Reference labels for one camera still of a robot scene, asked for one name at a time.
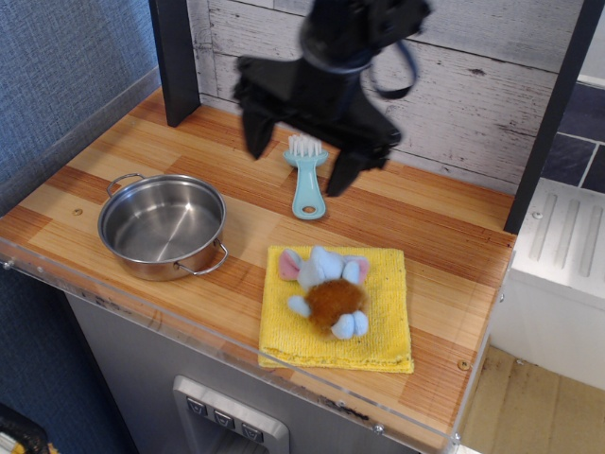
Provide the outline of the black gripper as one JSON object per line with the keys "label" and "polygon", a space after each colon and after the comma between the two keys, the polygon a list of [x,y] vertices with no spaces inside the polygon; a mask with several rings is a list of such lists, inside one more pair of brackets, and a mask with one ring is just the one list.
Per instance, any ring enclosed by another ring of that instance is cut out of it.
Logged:
{"label": "black gripper", "polygon": [[339,197],[362,171],[383,167],[400,131],[370,102],[359,75],[324,71],[300,58],[242,56],[233,97],[242,110],[246,147],[259,159],[275,125],[286,123],[340,149],[326,188]]}

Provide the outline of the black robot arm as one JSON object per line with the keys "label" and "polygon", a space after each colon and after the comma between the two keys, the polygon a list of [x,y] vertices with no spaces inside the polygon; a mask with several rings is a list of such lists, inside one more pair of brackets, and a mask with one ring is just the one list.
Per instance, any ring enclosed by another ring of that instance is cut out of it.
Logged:
{"label": "black robot arm", "polygon": [[330,197],[340,196],[360,172],[383,167],[402,134],[370,103],[361,75],[395,44],[415,81],[417,65],[404,40],[421,30],[430,12],[426,1],[317,1],[302,22],[299,59],[238,58],[233,96],[249,153],[263,154],[279,122],[338,148]]}

